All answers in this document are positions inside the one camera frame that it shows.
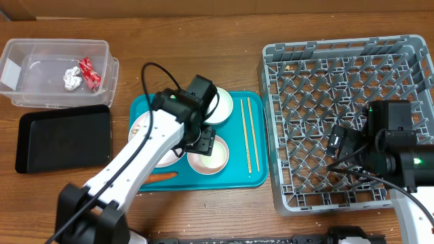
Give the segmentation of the white dinner plate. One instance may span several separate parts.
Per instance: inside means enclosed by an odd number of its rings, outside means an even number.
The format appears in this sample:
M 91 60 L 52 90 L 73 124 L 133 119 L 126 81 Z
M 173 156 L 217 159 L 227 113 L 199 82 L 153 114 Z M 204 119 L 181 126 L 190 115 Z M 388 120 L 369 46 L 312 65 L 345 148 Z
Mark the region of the white dinner plate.
M 147 117 L 149 116 L 149 111 L 146 111 L 142 115 L 140 115 L 132 124 L 130 127 L 129 135 L 128 135 L 128 141 L 130 141 L 137 133 L 138 131 L 144 127 L 144 122 L 146 121 Z M 175 152 L 173 150 L 169 150 L 158 162 L 156 165 L 157 168 L 162 167 L 168 167 L 176 162 L 178 162 L 181 157 L 183 157 L 185 152 L 181 148 L 177 148 Z

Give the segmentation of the foil ball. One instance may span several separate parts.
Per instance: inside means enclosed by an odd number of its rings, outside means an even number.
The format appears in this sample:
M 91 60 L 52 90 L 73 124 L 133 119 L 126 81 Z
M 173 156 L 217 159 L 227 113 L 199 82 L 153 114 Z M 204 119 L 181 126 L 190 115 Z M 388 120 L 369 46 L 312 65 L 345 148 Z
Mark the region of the foil ball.
M 67 69 L 63 76 L 64 87 L 68 91 L 73 91 L 81 85 L 82 78 L 79 76 L 81 72 L 78 66 L 74 66 L 73 68 Z

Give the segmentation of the red snack wrapper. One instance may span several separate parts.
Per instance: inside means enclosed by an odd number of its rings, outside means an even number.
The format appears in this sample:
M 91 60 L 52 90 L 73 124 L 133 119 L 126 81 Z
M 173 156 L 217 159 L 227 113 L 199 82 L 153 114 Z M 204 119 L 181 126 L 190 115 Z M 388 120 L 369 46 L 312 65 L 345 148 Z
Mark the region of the red snack wrapper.
M 93 91 L 97 92 L 100 87 L 102 77 L 94 70 L 94 67 L 88 57 L 78 60 L 79 68 L 87 86 Z

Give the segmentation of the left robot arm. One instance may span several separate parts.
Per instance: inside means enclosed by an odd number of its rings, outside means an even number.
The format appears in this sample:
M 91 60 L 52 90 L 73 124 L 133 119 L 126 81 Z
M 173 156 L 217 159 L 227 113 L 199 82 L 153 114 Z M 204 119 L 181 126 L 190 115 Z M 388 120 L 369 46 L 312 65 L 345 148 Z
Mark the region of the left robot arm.
M 147 243 L 126 215 L 144 181 L 169 152 L 210 156 L 215 130 L 205 121 L 219 100 L 213 82 L 196 75 L 187 89 L 167 88 L 147 98 L 149 115 L 119 154 L 81 188 L 67 184 L 58 196 L 49 243 Z

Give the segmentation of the wooden chopstick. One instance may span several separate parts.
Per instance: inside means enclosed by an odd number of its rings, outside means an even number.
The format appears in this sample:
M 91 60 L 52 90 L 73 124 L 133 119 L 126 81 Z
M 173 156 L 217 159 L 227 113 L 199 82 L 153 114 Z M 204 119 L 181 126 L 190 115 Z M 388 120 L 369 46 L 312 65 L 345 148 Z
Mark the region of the wooden chopstick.
M 244 134 L 244 140 L 245 140 L 245 150 L 246 150 L 246 157 L 248 162 L 248 172 L 249 174 L 252 173 L 252 165 L 250 160 L 250 149 L 249 149 L 249 143 L 248 143 L 248 135 L 247 135 L 247 127 L 245 122 L 245 113 L 244 113 L 244 107 L 243 107 L 243 100 L 240 99 L 240 107 L 241 107 L 241 118 L 242 118 L 242 124 L 243 124 L 243 134 Z
M 252 129 L 252 138 L 253 138 L 253 142 L 254 142 L 254 153 L 255 153 L 255 159 L 256 159 L 256 166 L 257 166 L 257 171 L 260 172 L 260 164 L 259 164 L 259 158 L 258 158 L 258 147 L 257 147 L 257 143 L 256 143 L 256 132 L 255 132 L 255 128 L 254 128 L 254 120 L 253 120 L 250 97 L 247 97 L 247 101 L 248 101 L 248 109 L 249 109 L 249 115 L 250 115 L 250 124 L 251 124 L 251 129 Z

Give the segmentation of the white green bowl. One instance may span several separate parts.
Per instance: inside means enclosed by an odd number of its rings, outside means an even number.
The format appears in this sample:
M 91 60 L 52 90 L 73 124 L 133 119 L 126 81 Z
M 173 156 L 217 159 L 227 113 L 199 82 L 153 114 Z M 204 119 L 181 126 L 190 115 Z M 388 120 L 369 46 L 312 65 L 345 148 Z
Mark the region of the white green bowl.
M 215 111 L 204 121 L 205 124 L 217 125 L 223 123 L 233 111 L 233 99 L 230 94 L 220 87 L 217 88 L 217 92 L 220 98 L 219 102 L 217 102 L 217 96 L 214 96 L 208 107 L 207 114 L 210 114 L 214 108 Z

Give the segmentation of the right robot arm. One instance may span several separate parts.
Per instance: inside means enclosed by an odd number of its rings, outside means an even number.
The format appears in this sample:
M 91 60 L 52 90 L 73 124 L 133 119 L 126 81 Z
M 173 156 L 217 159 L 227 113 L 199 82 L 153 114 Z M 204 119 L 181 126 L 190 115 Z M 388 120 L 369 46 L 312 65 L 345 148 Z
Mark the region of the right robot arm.
M 433 242 L 433 145 L 418 143 L 408 100 L 375 100 L 362 130 L 335 125 L 328 171 L 377 181 L 389 190 L 404 243 Z

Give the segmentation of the pink bowl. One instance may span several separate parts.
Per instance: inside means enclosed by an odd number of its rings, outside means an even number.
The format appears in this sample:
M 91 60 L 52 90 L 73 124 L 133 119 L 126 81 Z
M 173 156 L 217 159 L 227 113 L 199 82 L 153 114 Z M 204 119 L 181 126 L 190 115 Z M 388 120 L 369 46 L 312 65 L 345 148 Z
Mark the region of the pink bowl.
M 229 161 L 229 148 L 219 136 L 215 137 L 210 156 L 187 153 L 189 165 L 199 174 L 213 175 L 222 171 Z

